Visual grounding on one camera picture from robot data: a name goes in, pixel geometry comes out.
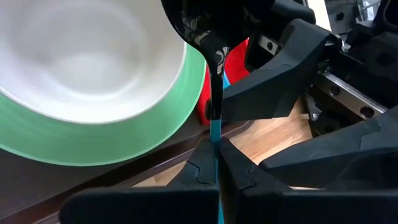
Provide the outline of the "black spoon teal handle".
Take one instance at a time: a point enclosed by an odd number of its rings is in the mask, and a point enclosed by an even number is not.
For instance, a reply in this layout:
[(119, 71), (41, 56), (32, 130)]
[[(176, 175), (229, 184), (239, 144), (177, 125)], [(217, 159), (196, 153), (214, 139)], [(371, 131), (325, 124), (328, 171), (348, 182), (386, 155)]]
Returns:
[(247, 39), (249, 11), (243, 0), (161, 0), (178, 35), (205, 58), (210, 72), (210, 139), (221, 140), (224, 67), (229, 53)]

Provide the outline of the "red cloth napkin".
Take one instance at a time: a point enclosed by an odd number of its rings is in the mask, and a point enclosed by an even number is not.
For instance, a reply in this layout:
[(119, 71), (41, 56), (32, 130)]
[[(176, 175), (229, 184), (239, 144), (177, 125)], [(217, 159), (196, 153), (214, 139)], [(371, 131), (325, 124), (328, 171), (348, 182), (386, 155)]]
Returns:
[[(242, 42), (236, 48), (234, 48), (229, 53), (226, 59), (226, 65), (224, 68), (224, 77), (223, 77), (224, 89), (229, 87), (230, 85), (237, 83), (238, 81), (249, 75), (249, 72), (246, 70), (244, 66), (244, 58), (248, 47), (248, 40), (249, 39), (246, 39), (244, 42)], [(207, 67), (205, 72), (205, 80), (203, 88), (197, 103), (197, 113), (199, 119), (201, 121), (201, 124), (205, 126), (208, 126), (210, 124), (210, 121), (205, 116), (206, 102), (210, 99), (210, 96), (211, 96), (210, 73)]]

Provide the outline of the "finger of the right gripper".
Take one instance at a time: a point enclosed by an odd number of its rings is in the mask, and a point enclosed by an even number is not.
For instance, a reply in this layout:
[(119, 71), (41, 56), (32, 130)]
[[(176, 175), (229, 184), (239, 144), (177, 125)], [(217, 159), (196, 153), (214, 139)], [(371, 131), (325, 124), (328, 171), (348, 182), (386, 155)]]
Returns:
[(259, 164), (295, 187), (398, 188), (398, 107), (284, 149)]
[(228, 122), (286, 117), (314, 80), (329, 32), (294, 19), (282, 32), (279, 52), (247, 77), (227, 87), (222, 120)]

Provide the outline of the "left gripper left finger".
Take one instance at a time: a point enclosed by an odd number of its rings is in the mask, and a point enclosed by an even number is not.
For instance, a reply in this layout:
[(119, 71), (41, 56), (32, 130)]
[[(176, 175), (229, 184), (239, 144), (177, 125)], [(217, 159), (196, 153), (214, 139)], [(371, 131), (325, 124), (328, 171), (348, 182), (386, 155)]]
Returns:
[(215, 145), (209, 139), (202, 139), (186, 161), (182, 170), (167, 186), (177, 189), (217, 189), (215, 160)]

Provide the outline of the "brown plastic tray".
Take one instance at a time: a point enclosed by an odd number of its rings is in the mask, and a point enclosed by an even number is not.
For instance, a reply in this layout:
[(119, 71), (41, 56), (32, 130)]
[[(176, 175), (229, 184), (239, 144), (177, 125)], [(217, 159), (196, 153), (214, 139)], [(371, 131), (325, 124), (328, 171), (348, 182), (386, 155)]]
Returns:
[(136, 159), (95, 167), (45, 164), (0, 151), (0, 224), (56, 224), (71, 195), (99, 187), (128, 188), (180, 166), (208, 128), (192, 113), (166, 142)]

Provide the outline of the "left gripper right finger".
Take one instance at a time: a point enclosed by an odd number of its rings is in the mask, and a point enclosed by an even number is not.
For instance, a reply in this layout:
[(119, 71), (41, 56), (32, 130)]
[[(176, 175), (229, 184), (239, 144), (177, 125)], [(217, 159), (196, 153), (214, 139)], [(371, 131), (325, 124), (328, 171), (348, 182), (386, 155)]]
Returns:
[(228, 138), (219, 143), (220, 171), (226, 186), (244, 195), (290, 192), (291, 188), (262, 170)]

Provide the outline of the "white bowl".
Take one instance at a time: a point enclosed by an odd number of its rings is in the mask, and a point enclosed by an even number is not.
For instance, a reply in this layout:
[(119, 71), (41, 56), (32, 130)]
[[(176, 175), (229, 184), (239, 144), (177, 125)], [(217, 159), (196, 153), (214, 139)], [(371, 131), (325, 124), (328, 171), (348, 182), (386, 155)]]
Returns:
[(59, 121), (145, 113), (187, 54), (160, 0), (0, 0), (0, 96)]

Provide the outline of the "green plate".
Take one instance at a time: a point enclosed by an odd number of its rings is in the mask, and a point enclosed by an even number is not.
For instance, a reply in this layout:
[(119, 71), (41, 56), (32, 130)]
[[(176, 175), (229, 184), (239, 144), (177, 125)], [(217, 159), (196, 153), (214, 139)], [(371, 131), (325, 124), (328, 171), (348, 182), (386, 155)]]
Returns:
[(205, 70), (203, 56), (188, 47), (182, 74), (169, 94), (150, 111), (113, 124), (57, 121), (0, 95), (0, 149), (63, 166), (102, 166), (135, 158), (161, 145), (186, 122)]

